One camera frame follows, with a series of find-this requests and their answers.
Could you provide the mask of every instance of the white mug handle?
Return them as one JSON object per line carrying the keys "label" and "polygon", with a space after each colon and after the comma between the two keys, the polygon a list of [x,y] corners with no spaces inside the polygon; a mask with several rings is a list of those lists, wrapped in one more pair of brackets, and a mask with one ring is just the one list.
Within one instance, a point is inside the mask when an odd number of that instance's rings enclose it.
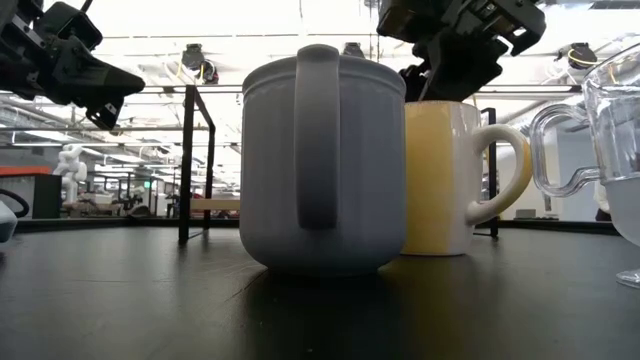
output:
{"label": "white mug handle", "polygon": [[507,187],[495,198],[467,207],[466,220],[469,225],[485,222],[505,211],[522,195],[531,181],[531,150],[527,139],[519,131],[507,125],[490,125],[473,131],[474,156],[482,159],[482,153],[491,143],[506,140],[516,153],[516,170]]}
{"label": "white mug handle", "polygon": [[340,171],[340,53],[335,48],[298,50],[293,118],[298,224],[333,229]]}

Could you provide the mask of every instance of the table surface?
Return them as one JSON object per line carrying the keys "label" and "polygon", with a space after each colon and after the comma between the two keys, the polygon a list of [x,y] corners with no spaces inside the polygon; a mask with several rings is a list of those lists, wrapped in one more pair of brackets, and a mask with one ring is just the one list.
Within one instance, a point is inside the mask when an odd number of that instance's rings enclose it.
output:
{"label": "table surface", "polygon": [[17,235],[0,245],[0,358],[638,359],[620,237],[500,230],[374,276],[270,274],[233,229]]}

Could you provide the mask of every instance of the yellow mug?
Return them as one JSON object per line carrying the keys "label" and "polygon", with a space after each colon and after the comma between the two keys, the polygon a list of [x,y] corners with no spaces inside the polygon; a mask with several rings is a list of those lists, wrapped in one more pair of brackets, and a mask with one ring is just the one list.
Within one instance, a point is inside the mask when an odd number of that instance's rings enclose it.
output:
{"label": "yellow mug", "polygon": [[[405,113],[407,241],[402,253],[464,254],[475,225],[506,210],[529,184],[529,143],[507,125],[480,127],[480,111],[463,103],[409,103]],[[513,146],[516,170],[500,194],[480,203],[482,153],[498,140]]]}

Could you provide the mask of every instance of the mug handle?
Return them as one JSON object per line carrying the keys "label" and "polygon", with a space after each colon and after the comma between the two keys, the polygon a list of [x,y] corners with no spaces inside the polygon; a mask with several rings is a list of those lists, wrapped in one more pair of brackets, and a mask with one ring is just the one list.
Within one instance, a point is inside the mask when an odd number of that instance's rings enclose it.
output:
{"label": "mug handle", "polygon": [[551,105],[542,109],[531,122],[531,152],[533,154],[533,182],[543,193],[554,197],[567,197],[577,193],[591,181],[600,179],[600,169],[597,166],[578,168],[563,186],[554,186],[547,176],[547,162],[544,153],[544,133],[547,128],[561,122],[574,119],[580,123],[587,122],[584,110],[567,104]]}
{"label": "mug handle", "polygon": [[340,53],[333,47],[298,51],[293,160],[298,224],[304,229],[332,229],[338,221],[339,67]]}
{"label": "mug handle", "polygon": [[482,153],[491,143],[506,140],[516,153],[516,170],[509,185],[493,199],[479,203],[472,202],[467,207],[466,220],[469,225],[487,221],[511,206],[531,181],[531,150],[527,139],[519,131],[507,125],[490,125],[473,131],[472,146],[475,156]]}

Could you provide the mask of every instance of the clear glass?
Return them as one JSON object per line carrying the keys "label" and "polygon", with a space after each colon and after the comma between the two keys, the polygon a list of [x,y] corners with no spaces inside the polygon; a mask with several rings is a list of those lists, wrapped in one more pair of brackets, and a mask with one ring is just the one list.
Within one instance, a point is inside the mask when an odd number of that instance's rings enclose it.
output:
{"label": "clear glass", "polygon": [[[584,109],[553,105],[534,118],[534,182],[545,194],[564,197],[599,180],[606,189],[613,225],[640,246],[640,44],[591,70],[582,91]],[[598,166],[577,169],[568,184],[554,186],[546,174],[544,132],[568,118],[588,121]],[[640,269],[622,272],[618,280],[640,288]]]}

